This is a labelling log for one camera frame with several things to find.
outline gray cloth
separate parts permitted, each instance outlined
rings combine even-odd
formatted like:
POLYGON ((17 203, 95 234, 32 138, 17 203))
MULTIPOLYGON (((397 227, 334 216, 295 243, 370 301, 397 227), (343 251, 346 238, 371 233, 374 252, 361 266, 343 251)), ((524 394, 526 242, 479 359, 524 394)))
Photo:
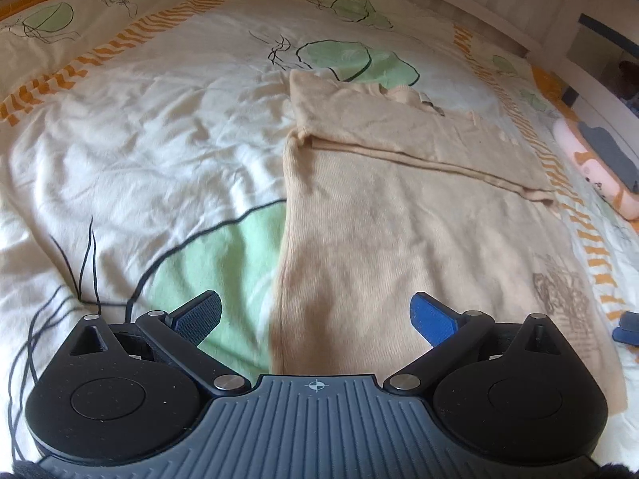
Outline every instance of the gray cloth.
POLYGON ((639 193, 639 169, 630 160, 602 127, 589 127, 579 123, 579 131, 593 151, 599 155, 610 170, 634 193, 639 193))

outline bed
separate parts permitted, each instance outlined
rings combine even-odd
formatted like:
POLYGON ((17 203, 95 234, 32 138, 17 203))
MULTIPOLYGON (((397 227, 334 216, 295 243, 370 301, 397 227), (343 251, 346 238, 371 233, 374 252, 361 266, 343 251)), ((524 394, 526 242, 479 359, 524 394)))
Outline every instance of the bed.
POLYGON ((609 341, 614 365, 600 358, 621 313, 639 311, 639 237, 551 134, 579 115, 636 145, 638 119, 566 57, 590 0, 0 4, 0 469, 37 459, 26 397, 87 313, 120 323, 214 289, 224 315, 201 348, 253 382, 278 368, 293 70, 408 86, 537 157, 589 298, 557 312, 560 327, 604 389, 623 389, 593 457, 639 468, 639 353, 609 341), (573 109, 550 72, 579 94, 573 109))

